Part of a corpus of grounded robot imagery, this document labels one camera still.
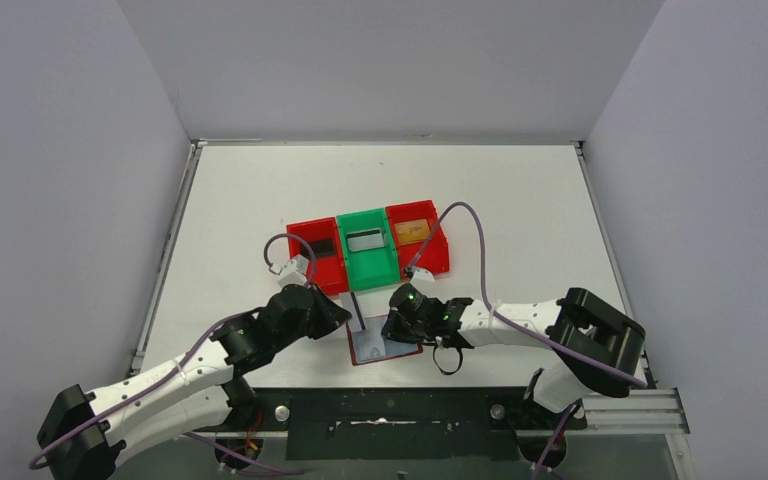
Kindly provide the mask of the green plastic bin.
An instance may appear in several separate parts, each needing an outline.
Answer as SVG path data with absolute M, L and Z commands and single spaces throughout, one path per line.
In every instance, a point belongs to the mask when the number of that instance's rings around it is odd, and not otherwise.
M 350 291 L 369 290 L 400 281 L 398 256 L 384 208 L 346 213 L 338 215 L 336 220 Z M 347 233 L 375 228 L 382 230 L 387 242 L 385 247 L 362 252 L 348 250 Z

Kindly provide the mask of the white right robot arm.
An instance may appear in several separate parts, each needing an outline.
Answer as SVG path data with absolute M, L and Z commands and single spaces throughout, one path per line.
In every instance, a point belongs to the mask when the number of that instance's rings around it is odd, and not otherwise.
M 524 417 L 538 427 L 590 393 L 625 398 L 647 385 L 637 373 L 645 329 L 579 287 L 557 300 L 493 306 L 468 297 L 442 301 L 406 284 L 390 297 L 382 335 L 457 351 L 493 345 L 552 351 L 554 359 L 538 367 L 522 400 Z

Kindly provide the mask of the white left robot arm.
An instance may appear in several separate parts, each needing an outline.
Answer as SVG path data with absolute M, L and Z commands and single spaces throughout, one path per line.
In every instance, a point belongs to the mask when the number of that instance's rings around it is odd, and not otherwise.
M 56 394 L 37 433 L 31 470 L 56 479 L 107 479 L 128 457 L 192 430 L 249 423 L 256 400 L 245 375 L 296 341 L 318 340 L 351 313 L 316 286 L 288 285 L 261 307 L 211 325 L 183 354 L 86 391 Z

